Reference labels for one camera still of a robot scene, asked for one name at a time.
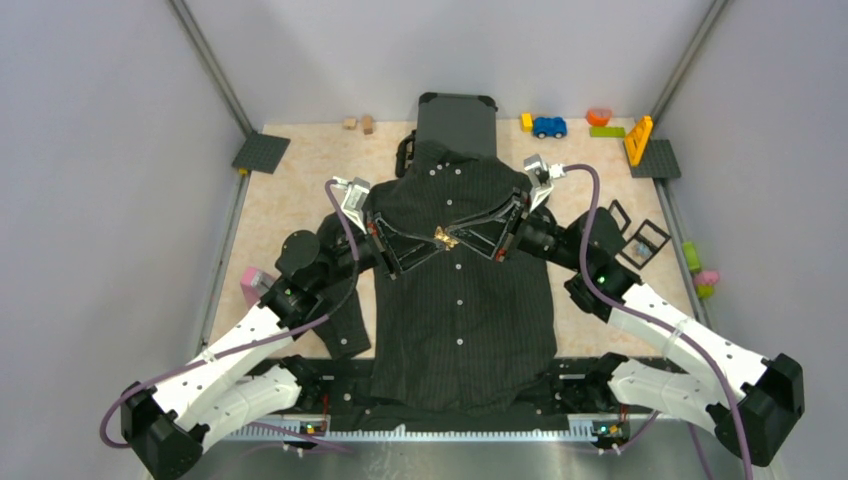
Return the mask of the black pinstriped button shirt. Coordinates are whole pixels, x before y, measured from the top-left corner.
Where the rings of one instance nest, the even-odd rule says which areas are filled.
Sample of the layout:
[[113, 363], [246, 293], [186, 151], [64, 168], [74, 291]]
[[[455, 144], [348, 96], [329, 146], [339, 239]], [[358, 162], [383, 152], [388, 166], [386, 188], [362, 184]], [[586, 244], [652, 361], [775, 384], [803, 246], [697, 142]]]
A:
[[[405, 175], [375, 185], [366, 205], [404, 233], [432, 237], [528, 187], [494, 157], [423, 141]], [[326, 291], [340, 307], [316, 334], [335, 360], [374, 351], [375, 397], [433, 412], [501, 412], [556, 353], [547, 266], [531, 255], [499, 263], [458, 245], [396, 279], [377, 274], [374, 286], [374, 336], [347, 283]]]

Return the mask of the left dark grey baseplate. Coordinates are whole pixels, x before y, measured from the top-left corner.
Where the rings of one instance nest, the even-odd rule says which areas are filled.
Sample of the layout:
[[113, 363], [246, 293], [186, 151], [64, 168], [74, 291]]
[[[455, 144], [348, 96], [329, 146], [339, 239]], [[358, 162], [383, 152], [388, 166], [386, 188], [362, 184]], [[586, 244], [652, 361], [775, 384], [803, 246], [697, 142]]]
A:
[[239, 149], [231, 166], [238, 171], [274, 174], [290, 144], [289, 138], [253, 131]]

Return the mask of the wooden block right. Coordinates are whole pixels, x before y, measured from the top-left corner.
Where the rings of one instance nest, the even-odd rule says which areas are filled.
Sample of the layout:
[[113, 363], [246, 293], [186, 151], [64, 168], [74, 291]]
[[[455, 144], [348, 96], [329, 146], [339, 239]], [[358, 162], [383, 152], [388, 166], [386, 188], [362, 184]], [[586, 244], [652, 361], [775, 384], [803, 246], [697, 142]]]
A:
[[371, 115], [361, 117], [361, 128], [364, 135], [372, 135], [375, 131], [375, 121]]

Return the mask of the dark grey case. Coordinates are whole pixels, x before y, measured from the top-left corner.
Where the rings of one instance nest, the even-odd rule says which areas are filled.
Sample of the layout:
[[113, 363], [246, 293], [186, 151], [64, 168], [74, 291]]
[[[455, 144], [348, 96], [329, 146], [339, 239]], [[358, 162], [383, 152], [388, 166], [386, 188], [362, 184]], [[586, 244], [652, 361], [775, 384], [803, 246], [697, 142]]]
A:
[[419, 140], [476, 156], [497, 156], [496, 101], [487, 95], [426, 92], [419, 96], [415, 127], [398, 144], [395, 176], [402, 178]]

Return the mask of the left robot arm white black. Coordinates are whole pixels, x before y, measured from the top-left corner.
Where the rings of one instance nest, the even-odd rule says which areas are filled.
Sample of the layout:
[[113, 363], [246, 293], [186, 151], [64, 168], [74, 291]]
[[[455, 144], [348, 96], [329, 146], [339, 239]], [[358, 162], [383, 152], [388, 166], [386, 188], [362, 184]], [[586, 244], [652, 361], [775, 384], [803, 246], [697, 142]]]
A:
[[325, 188], [344, 194], [333, 201], [341, 238], [292, 233], [276, 262], [277, 279], [241, 320], [186, 365], [131, 385], [113, 405], [123, 446], [153, 478], [183, 477], [222, 438], [268, 413], [314, 410], [321, 388], [296, 360], [255, 378], [250, 370], [330, 320], [340, 303], [327, 297], [329, 288], [354, 289], [369, 269], [397, 278], [456, 241], [453, 225], [433, 210], [380, 200], [361, 179], [333, 178]]

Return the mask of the orange bowl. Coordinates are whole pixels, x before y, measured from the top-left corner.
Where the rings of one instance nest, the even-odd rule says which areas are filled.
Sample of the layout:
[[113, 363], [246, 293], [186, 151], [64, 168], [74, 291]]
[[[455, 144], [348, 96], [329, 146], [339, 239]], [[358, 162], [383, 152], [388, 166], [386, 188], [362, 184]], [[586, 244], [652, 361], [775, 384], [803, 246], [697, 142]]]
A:
[[593, 127], [605, 127], [612, 119], [612, 110], [608, 108], [589, 108], [585, 119]]

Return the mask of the black frame brooch box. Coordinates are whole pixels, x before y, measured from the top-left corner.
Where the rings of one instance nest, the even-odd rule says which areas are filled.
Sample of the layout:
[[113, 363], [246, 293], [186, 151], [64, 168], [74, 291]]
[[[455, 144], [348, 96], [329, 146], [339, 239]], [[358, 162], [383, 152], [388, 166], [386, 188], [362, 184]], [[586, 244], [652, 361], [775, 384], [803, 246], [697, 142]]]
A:
[[608, 211], [619, 233], [622, 236], [630, 233], [618, 255], [636, 270], [644, 269], [671, 241], [671, 235], [650, 219], [643, 220], [631, 231], [632, 219], [617, 199], [610, 202]]

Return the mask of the yellow toy brick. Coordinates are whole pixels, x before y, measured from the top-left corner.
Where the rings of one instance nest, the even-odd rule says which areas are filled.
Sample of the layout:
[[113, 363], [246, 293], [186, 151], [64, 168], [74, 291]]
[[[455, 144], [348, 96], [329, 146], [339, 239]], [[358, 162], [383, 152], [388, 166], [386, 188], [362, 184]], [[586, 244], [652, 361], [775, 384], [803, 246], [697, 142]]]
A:
[[520, 128], [522, 132], [532, 132], [534, 128], [533, 115], [529, 112], [523, 112], [520, 115]]

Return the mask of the pink gold brooch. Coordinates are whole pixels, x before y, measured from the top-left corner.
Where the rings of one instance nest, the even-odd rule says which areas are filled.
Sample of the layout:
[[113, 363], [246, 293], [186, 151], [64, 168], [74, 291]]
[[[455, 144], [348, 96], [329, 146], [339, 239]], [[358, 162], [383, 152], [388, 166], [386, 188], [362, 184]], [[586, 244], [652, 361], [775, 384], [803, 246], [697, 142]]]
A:
[[451, 236], [441, 226], [437, 226], [434, 232], [434, 240], [437, 241], [445, 251], [450, 251], [459, 244], [459, 240]]

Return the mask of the blue toy car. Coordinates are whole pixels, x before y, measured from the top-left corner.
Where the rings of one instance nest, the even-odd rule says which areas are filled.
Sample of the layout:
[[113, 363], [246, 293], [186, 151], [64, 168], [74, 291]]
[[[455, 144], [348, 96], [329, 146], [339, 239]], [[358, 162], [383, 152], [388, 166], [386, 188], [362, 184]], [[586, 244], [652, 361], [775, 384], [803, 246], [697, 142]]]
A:
[[567, 134], [567, 123], [562, 117], [536, 117], [533, 120], [532, 135], [536, 138], [561, 139]]

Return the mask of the green pink toy bricks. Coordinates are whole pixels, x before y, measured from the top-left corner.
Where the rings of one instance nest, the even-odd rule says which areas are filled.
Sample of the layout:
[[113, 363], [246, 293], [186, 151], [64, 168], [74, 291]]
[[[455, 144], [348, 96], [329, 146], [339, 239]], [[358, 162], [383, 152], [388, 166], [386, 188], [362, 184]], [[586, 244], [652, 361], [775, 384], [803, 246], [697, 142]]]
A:
[[720, 273], [708, 270], [701, 264], [696, 246], [691, 241], [682, 243], [682, 251], [689, 273], [692, 276], [695, 293], [699, 299], [710, 298], [715, 293], [715, 287], [720, 281]]

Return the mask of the pink stapler box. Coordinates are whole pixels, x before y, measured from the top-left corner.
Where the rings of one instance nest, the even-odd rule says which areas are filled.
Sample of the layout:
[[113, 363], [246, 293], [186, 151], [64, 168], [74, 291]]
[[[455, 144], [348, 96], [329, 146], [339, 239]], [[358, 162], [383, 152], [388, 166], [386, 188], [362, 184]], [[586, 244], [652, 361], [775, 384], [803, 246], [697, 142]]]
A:
[[260, 302], [261, 297], [271, 288], [276, 278], [256, 267], [248, 267], [240, 279], [240, 288], [248, 308]]

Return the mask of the green flat brick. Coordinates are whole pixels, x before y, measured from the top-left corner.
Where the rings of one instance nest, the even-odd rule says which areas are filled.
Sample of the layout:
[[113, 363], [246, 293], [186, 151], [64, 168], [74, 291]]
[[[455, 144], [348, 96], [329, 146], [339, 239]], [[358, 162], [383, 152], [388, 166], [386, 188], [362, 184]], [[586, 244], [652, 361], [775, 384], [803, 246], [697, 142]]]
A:
[[592, 138], [625, 138], [627, 131], [624, 127], [591, 126], [589, 135]]

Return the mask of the right dark grey baseplate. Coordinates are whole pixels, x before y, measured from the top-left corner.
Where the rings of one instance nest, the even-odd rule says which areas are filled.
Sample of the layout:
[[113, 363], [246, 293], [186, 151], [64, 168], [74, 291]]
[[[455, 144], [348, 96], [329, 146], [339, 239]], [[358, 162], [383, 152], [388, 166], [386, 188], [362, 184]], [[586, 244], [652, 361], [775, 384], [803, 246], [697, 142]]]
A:
[[630, 166], [633, 178], [679, 179], [681, 170], [671, 142], [667, 139], [649, 140], [638, 166]]

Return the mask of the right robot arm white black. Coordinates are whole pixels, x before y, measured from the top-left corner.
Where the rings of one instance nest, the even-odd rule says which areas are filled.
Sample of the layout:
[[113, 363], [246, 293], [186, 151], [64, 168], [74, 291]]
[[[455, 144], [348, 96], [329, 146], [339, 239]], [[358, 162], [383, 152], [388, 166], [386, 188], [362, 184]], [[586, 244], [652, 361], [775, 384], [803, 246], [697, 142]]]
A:
[[568, 227], [543, 217], [543, 200], [569, 166], [535, 156], [525, 172], [529, 190], [450, 224], [446, 237], [494, 261], [521, 251], [572, 270], [565, 289], [580, 310], [642, 339], [675, 365], [670, 372], [603, 356], [586, 385], [594, 409], [645, 407], [712, 433], [746, 470], [769, 466], [805, 411], [801, 365], [785, 354], [767, 358], [743, 348], [662, 298], [618, 261], [623, 237], [597, 197]]

